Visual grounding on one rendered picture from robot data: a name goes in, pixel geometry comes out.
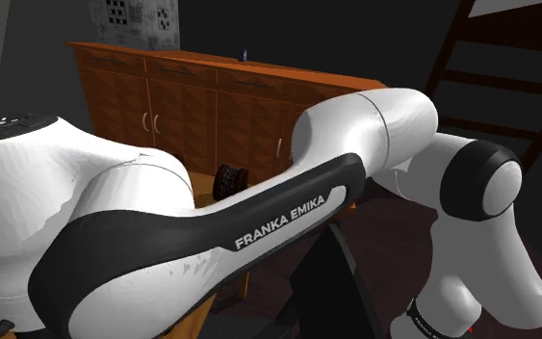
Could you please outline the black woven round basket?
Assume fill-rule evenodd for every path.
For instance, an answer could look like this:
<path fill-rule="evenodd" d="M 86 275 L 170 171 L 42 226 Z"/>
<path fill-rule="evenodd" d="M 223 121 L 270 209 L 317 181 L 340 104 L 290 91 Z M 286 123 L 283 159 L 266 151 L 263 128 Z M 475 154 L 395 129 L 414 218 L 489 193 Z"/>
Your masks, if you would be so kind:
<path fill-rule="evenodd" d="M 213 199 L 225 199 L 236 193 L 244 191 L 248 183 L 248 170 L 221 165 L 215 175 L 213 184 Z"/>

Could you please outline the wooden sideboard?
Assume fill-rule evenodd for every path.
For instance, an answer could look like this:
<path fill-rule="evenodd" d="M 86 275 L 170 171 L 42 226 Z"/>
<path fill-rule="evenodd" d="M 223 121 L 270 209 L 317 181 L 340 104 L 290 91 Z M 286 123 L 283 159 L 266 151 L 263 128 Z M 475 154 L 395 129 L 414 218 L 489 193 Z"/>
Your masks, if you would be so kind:
<path fill-rule="evenodd" d="M 189 171 L 248 170 L 252 184 L 292 164 L 300 114 L 376 80 L 187 51 L 72 43 L 95 135 L 154 146 Z"/>

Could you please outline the dark wooden staircase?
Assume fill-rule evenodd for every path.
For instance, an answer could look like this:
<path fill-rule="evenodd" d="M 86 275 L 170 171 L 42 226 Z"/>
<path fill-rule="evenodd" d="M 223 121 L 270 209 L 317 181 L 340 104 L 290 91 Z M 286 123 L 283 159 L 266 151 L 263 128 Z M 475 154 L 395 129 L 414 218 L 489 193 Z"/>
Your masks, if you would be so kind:
<path fill-rule="evenodd" d="M 439 82 L 446 80 L 542 95 L 542 83 L 539 82 L 447 69 L 452 51 L 459 41 L 542 52 L 542 3 L 472 17 L 471 11 L 477 3 L 478 0 L 460 0 L 450 29 L 428 77 L 425 94 L 433 96 Z M 457 117 L 442 117 L 440 123 L 446 126 L 530 141 L 529 148 L 521 156 L 525 170 L 529 170 L 542 153 L 542 127 L 538 132 L 533 132 Z"/>

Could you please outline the grey patterned wall picture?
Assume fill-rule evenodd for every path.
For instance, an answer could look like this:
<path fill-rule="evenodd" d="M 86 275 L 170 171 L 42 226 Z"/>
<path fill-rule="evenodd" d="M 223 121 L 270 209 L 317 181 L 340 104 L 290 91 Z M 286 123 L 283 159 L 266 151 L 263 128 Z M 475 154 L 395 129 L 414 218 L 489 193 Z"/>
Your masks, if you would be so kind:
<path fill-rule="evenodd" d="M 94 40 L 141 50 L 179 50 L 178 0 L 88 0 Z"/>

